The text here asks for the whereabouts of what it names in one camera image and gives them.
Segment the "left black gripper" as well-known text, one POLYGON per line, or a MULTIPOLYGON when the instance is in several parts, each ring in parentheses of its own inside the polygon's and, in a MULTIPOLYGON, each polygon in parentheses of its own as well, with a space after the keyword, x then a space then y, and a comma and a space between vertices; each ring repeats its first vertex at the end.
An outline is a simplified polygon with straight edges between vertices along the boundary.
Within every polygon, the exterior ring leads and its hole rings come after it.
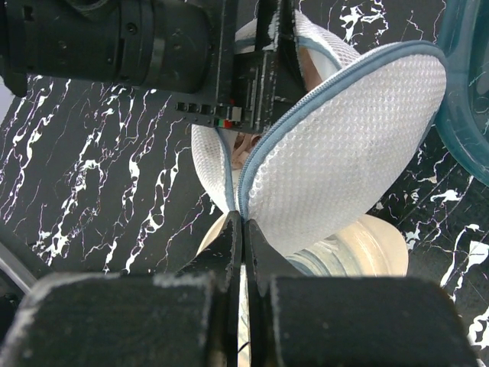
POLYGON ((292 1, 261 1, 238 52, 236 1, 3 1, 1 75, 31 74, 178 93, 188 123, 265 130, 305 95, 292 1))

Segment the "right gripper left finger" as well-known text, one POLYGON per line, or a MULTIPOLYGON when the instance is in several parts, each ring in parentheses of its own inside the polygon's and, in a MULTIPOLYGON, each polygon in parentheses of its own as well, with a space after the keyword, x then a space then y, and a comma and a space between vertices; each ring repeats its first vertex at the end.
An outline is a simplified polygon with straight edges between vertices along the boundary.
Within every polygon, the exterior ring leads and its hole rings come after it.
POLYGON ((53 273, 30 288, 3 366, 235 366, 241 217, 175 273, 53 273))

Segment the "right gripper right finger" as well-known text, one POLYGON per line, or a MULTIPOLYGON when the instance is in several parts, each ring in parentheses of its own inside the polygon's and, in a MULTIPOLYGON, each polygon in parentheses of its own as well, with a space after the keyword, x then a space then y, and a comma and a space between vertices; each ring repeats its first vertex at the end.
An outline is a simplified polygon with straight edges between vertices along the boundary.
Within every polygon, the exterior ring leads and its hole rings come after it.
POLYGON ((243 228, 253 366, 475 366, 449 296, 417 278, 311 277, 243 228))

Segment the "pink lace bra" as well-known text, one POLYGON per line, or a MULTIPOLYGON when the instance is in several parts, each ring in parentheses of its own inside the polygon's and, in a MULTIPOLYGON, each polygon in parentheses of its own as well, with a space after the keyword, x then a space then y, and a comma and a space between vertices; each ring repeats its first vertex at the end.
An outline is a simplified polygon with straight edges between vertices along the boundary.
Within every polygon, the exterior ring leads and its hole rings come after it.
POLYGON ((261 140, 262 135, 238 133, 232 149, 231 164, 233 170, 241 170, 251 151, 261 140))

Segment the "white mesh laundry bag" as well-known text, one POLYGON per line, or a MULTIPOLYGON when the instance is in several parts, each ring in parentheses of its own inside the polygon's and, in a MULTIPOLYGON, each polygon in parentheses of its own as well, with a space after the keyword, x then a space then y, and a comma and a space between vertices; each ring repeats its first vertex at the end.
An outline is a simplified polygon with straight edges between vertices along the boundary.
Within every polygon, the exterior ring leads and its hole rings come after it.
POLYGON ((297 12, 320 82, 258 140, 233 176, 234 131, 194 125, 193 163, 224 213, 253 219, 281 255, 350 225, 417 152, 446 88, 439 47, 414 40, 360 54, 297 12))

